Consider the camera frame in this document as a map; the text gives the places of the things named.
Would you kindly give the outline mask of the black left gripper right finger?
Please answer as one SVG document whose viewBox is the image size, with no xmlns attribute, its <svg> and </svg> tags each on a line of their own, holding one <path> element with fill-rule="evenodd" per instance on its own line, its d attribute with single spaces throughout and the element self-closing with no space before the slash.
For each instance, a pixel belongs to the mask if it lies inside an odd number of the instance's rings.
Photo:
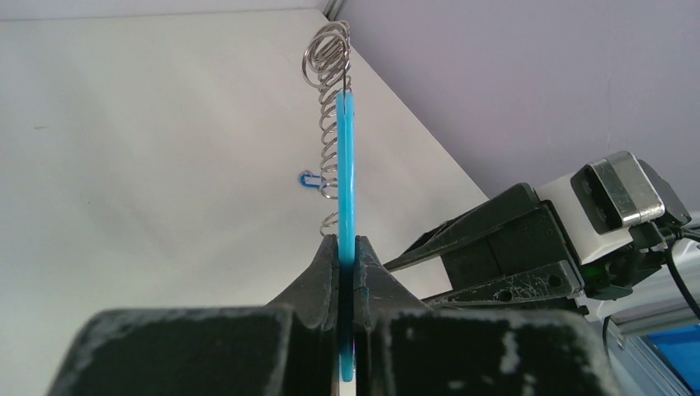
<svg viewBox="0 0 700 396">
<path fill-rule="evenodd" d="M 618 395 L 601 338 L 561 310 L 435 310 L 356 239 L 359 395 Z"/>
</svg>

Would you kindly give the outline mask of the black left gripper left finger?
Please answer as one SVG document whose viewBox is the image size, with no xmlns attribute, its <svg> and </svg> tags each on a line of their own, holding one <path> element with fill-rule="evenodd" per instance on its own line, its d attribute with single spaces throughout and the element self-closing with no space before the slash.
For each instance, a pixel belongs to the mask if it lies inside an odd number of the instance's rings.
<svg viewBox="0 0 700 396">
<path fill-rule="evenodd" d="M 78 331 L 51 395 L 336 395 L 338 243 L 263 306 L 112 309 Z"/>
</svg>

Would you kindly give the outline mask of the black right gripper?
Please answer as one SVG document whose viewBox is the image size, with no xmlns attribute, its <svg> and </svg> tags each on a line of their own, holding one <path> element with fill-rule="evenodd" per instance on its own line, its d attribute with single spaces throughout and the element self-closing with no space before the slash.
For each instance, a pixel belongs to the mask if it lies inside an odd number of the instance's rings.
<svg viewBox="0 0 700 396">
<path fill-rule="evenodd" d="M 583 291 L 579 259 L 553 210 L 539 207 L 535 190 L 518 183 L 427 231 L 384 267 L 400 271 L 441 256 L 452 290 L 425 298 L 432 308 L 584 314 L 574 300 Z"/>
</svg>

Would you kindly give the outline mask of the blue key tag with key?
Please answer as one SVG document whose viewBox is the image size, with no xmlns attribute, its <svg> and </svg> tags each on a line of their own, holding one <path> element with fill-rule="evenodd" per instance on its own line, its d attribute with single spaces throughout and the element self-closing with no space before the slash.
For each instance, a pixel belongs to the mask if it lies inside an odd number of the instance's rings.
<svg viewBox="0 0 700 396">
<path fill-rule="evenodd" d="M 316 190 L 325 188 L 327 183 L 325 179 L 309 170 L 302 171 L 298 176 L 299 183 L 305 188 L 313 188 Z"/>
</svg>

